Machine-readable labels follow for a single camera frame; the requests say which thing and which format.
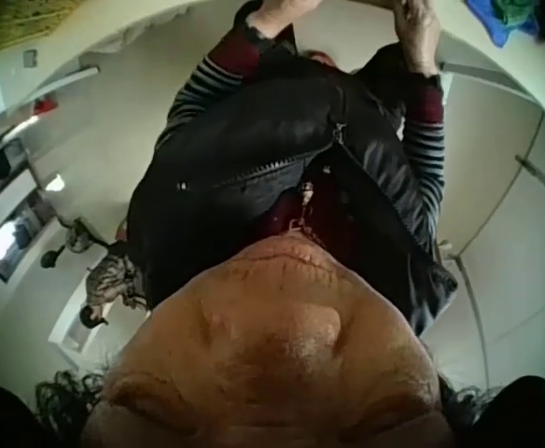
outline blue cloth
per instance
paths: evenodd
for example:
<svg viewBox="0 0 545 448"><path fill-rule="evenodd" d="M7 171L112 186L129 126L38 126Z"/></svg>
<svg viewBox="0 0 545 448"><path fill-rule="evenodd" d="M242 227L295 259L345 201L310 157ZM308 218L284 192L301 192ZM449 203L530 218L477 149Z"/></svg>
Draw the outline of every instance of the blue cloth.
<svg viewBox="0 0 545 448"><path fill-rule="evenodd" d="M514 30L521 30L529 35L538 35L538 21L536 16L532 15L521 25L507 26L495 13L492 0L466 0L469 9L482 22L486 31L490 35L493 43L502 49L509 40L509 35Z"/></svg>

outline yellow fabric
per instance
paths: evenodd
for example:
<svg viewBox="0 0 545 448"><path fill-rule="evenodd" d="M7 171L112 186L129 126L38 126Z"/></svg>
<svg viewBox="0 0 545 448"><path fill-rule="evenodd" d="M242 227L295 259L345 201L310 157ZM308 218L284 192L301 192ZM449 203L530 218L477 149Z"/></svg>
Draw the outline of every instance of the yellow fabric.
<svg viewBox="0 0 545 448"><path fill-rule="evenodd" d="M85 0L0 0L0 50L49 35Z"/></svg>

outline finger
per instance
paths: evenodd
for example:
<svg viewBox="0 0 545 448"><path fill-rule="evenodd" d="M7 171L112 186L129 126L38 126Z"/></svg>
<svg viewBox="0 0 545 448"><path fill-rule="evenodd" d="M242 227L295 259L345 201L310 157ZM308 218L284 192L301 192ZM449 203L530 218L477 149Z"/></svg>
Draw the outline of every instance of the finger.
<svg viewBox="0 0 545 448"><path fill-rule="evenodd" d="M393 2L393 12L398 21L405 21L407 0L395 0Z"/></svg>
<svg viewBox="0 0 545 448"><path fill-rule="evenodd" d="M407 9L410 11L410 15L419 16L422 11L426 9L426 1L429 0L406 0Z"/></svg>

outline green cloth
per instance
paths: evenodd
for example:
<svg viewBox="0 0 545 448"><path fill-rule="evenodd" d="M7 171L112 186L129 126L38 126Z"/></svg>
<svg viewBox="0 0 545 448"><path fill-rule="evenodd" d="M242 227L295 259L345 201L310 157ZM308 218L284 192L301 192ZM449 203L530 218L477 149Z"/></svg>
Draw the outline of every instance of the green cloth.
<svg viewBox="0 0 545 448"><path fill-rule="evenodd" d="M496 16L507 26L519 26L532 17L539 0L492 0Z"/></svg>

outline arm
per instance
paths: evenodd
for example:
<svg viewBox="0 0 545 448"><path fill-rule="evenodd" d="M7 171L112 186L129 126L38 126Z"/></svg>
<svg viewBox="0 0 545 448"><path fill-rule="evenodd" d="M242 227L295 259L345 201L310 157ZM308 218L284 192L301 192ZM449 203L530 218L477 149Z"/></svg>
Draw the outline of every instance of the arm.
<svg viewBox="0 0 545 448"><path fill-rule="evenodd" d="M256 71L258 62L259 50L248 41L245 30L231 30L198 64L175 97L156 149L208 106L238 91L244 78Z"/></svg>
<svg viewBox="0 0 545 448"><path fill-rule="evenodd" d="M432 0L395 0L395 31L412 72L403 146L435 238L444 192L444 108L442 91L432 82L439 73L435 58L440 39Z"/></svg>
<svg viewBox="0 0 545 448"><path fill-rule="evenodd" d="M414 82L407 104L403 147L420 183L428 225L436 235L444 192L444 107L439 88Z"/></svg>
<svg viewBox="0 0 545 448"><path fill-rule="evenodd" d="M158 149L176 130L241 89L246 77L256 72L260 43L273 40L304 14L316 9L323 0L264 0L262 7L250 14L245 26L232 29L206 55L179 91L167 126L157 141Z"/></svg>

